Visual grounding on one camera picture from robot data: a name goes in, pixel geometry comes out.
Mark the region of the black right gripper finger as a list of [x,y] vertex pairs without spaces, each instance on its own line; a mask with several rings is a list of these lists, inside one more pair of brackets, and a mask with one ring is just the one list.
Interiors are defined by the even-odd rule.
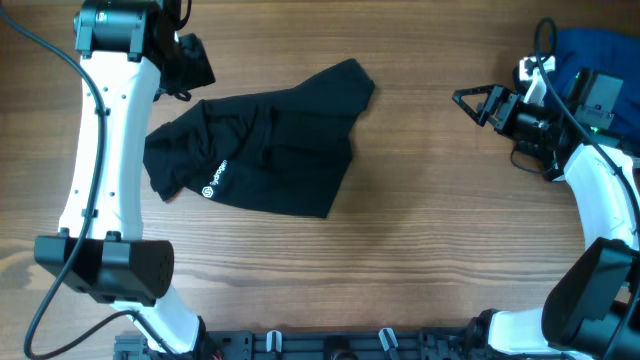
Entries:
[[475,93],[454,92],[452,95],[452,100],[461,110],[465,112],[467,116],[471,118],[471,120],[475,124],[483,127],[486,124],[486,101],[480,101],[474,107],[472,107],[464,100],[465,97],[469,97],[472,95],[475,95]]
[[478,86],[473,88],[458,89],[454,91],[452,95],[452,99],[461,100],[465,96],[478,95],[478,94],[490,94],[495,87],[496,87],[496,84],[490,84],[490,85],[483,85],[483,86]]

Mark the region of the black t-shirt with white logo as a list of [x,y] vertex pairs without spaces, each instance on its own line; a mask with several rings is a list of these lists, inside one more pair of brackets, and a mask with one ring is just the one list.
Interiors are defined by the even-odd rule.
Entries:
[[325,218],[374,89],[348,59],[290,89],[201,100],[147,136],[150,185],[164,201],[189,189],[248,210]]

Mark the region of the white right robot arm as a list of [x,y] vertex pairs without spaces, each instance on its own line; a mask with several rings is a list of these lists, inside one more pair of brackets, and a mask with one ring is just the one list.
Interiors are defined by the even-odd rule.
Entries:
[[452,99],[477,125],[543,164],[543,177],[566,182],[575,198],[584,253],[542,307],[491,311],[483,340],[497,358],[636,359],[639,356],[639,191],[634,155],[600,124],[611,116],[621,78],[580,70],[556,108],[538,69],[526,93],[501,85],[460,89]]

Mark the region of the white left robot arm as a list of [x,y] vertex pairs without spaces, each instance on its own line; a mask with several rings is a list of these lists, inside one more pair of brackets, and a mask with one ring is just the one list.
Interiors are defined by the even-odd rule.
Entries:
[[214,77],[199,39],[183,33],[182,1],[87,1],[74,18],[73,64],[84,100],[70,194],[57,233],[36,239],[36,262],[116,316],[160,356],[194,358],[202,320],[172,285],[174,253],[143,237],[140,182],[152,104],[187,99]]

